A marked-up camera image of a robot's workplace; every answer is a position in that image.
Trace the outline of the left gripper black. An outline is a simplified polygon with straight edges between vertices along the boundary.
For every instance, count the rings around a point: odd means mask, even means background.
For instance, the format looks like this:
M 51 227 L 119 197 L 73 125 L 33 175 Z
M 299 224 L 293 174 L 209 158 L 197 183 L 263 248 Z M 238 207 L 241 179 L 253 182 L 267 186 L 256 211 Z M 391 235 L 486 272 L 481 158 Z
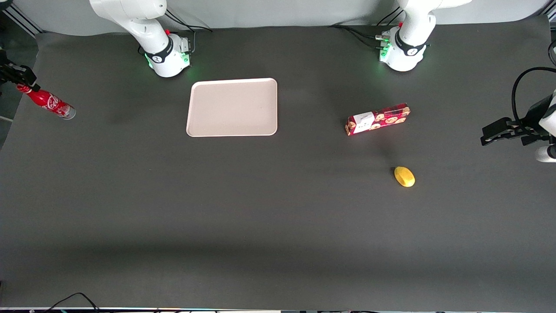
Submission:
M 531 105 L 525 117 L 520 119 L 527 130 L 554 144 L 554 95 L 549 95 Z M 481 146 L 492 144 L 499 140 L 512 140 L 526 136 L 515 121 L 509 117 L 502 117 L 482 128 Z

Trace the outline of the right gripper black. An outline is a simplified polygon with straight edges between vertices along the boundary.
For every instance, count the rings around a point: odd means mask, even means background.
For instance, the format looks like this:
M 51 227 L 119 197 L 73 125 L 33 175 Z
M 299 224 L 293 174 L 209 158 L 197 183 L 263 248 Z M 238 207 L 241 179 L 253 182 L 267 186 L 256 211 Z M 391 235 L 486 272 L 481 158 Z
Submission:
M 24 93 L 38 92 L 36 75 L 28 66 L 20 66 L 8 59 L 6 50 L 0 50 L 0 85 L 15 83 L 24 85 Z

